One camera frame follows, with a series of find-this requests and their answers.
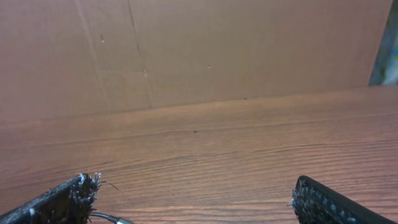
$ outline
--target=brown wooden tabletop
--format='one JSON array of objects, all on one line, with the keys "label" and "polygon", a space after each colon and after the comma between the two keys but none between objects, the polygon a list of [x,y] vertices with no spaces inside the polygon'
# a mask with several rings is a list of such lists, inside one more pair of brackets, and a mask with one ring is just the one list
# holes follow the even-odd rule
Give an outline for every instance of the brown wooden tabletop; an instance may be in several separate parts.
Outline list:
[{"label": "brown wooden tabletop", "polygon": [[1,213],[101,172],[95,207],[138,224],[298,223],[308,175],[398,222],[398,88],[4,124],[0,162]]}]

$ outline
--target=wire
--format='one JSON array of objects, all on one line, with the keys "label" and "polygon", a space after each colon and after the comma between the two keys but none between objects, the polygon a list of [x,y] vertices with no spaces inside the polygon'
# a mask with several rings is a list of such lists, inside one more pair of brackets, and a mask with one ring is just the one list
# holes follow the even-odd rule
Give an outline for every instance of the wire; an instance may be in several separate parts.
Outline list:
[{"label": "wire", "polygon": [[89,216],[91,217],[100,217],[100,218],[104,218],[108,221],[113,222],[114,224],[118,224],[118,223],[122,223],[122,224],[133,224],[132,222],[129,222],[127,220],[124,220],[122,218],[117,218],[117,217],[113,217],[112,215],[105,215],[102,213],[98,213],[98,212],[91,212],[89,214]]}]

